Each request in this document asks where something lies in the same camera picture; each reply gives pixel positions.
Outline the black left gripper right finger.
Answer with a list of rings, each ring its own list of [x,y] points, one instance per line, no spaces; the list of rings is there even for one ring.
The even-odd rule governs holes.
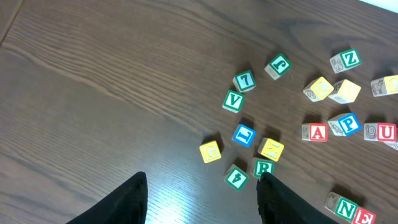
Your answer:
[[[269,172],[262,173],[256,191],[265,224],[336,224]]]

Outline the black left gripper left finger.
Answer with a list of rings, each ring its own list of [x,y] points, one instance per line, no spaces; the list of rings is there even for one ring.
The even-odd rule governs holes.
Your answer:
[[[144,224],[148,187],[145,172],[137,172],[68,224]]]

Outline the green R block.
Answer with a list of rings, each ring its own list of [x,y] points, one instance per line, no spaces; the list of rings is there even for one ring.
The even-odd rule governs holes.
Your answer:
[[[275,164],[273,161],[253,157],[251,161],[251,174],[254,178],[260,179],[264,172],[274,174]]]

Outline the green N block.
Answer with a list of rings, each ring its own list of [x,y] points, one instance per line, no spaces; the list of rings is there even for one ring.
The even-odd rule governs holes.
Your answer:
[[[359,206],[357,203],[335,192],[330,192],[325,201],[325,208],[327,210],[346,220],[347,222],[353,221],[358,207]]]

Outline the red E block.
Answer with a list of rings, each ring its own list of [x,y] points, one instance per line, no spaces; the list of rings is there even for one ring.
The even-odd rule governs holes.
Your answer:
[[[356,214],[352,220],[352,224],[374,224],[376,221],[376,214],[362,208],[358,207]]]

